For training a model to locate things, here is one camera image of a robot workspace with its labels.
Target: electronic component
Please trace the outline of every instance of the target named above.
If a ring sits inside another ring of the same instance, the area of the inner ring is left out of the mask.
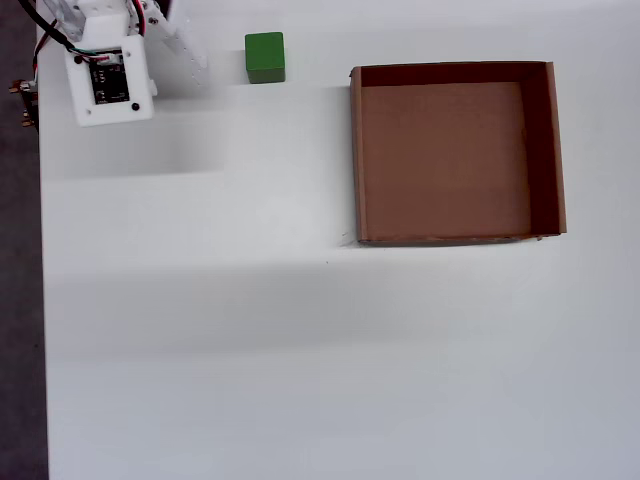
[[[96,105],[129,101],[122,51],[109,53],[108,63],[107,60],[90,62],[89,73]]]
[[[173,51],[186,78],[198,86],[207,84],[207,58],[191,34],[183,1],[162,0],[161,7],[154,0],[44,0],[55,17],[51,23],[30,0],[18,1],[45,32],[34,51],[34,91],[38,52],[53,40],[67,50],[67,75],[81,126],[153,117],[157,89],[149,78],[145,38]]]

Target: wire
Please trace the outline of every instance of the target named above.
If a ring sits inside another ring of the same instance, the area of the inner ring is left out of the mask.
[[[139,33],[141,36],[144,36],[146,31],[146,24],[144,20],[144,12],[142,11],[142,5],[140,4],[140,0],[131,0],[131,1],[133,2],[133,5],[136,9],[136,13],[138,14]],[[92,50],[84,50],[82,48],[74,47],[73,44],[69,41],[69,39],[66,37],[66,35],[64,35],[62,32],[60,32],[55,28],[56,21],[54,21],[53,23],[48,23],[44,18],[42,18],[42,16],[33,7],[33,5],[31,5],[29,0],[18,0],[18,2],[20,2],[20,5],[22,5],[22,8],[24,9],[25,12],[27,12],[27,14],[31,17],[31,19],[34,22],[36,22],[40,26],[40,28],[44,30],[44,34],[40,39],[41,41],[43,41],[44,39],[44,41],[46,42],[46,39],[50,37],[56,42],[62,44],[69,52],[73,52],[77,55],[82,56],[83,60],[85,61],[87,61],[87,59],[89,60],[105,59],[105,57],[100,57],[99,53],[94,52]],[[35,70],[37,69],[37,65],[38,65],[37,51],[34,54],[34,65],[35,65],[34,67],[34,70]]]
[[[147,24],[144,19],[144,11],[142,9],[142,5],[140,4],[140,0],[131,0],[133,3],[133,7],[138,14],[138,33],[141,37],[144,37],[144,34],[147,32]]]
[[[58,19],[55,19],[49,25],[52,28],[55,28],[57,23],[58,23]],[[33,50],[33,71],[34,71],[34,73],[38,68],[38,54],[40,53],[40,50],[42,50],[42,48],[46,45],[47,40],[49,40],[49,37],[50,37],[49,32],[44,32],[42,34],[42,37],[40,37],[40,41],[36,45],[36,48]]]
[[[36,11],[29,0],[18,0],[18,2],[20,2],[20,5],[22,5],[24,11],[27,12],[27,15],[29,15],[31,19],[45,31],[45,33],[48,33],[52,39],[64,45],[67,50],[74,48],[73,44],[62,32],[56,30],[44,18],[42,18],[42,16]]]

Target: dark floor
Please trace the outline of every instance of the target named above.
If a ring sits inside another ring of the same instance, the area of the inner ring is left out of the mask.
[[[47,479],[38,134],[8,87],[29,78],[35,27],[0,8],[0,480]]]

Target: black cable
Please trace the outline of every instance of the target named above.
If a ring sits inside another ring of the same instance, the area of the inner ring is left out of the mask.
[[[67,37],[62,32],[49,25],[49,23],[47,23],[47,21],[42,18],[42,16],[40,16],[36,9],[33,8],[33,5],[29,3],[29,0],[18,1],[20,2],[20,5],[22,5],[24,11],[27,12],[27,14],[31,17],[31,19],[36,22],[40,26],[40,28],[45,31],[45,33],[48,33],[52,39],[64,45],[67,50],[73,48],[73,44],[67,39]]]
[[[58,23],[58,19],[55,19],[53,22],[49,24],[49,26],[55,28],[57,23]],[[42,37],[40,37],[40,41],[38,42],[38,45],[36,45],[36,49],[33,51],[33,69],[34,70],[38,65],[38,54],[40,53],[40,50],[42,50],[42,47],[44,47],[45,43],[47,43],[47,39],[49,37],[50,37],[49,32],[44,32],[42,34]]]

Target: red wire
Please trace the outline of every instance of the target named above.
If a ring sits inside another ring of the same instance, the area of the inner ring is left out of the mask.
[[[140,3],[140,0],[131,0],[131,1],[135,6],[136,12],[138,13],[138,22],[140,24],[138,33],[144,36],[144,34],[147,32],[147,23],[144,18],[144,10],[142,9],[142,4]]]

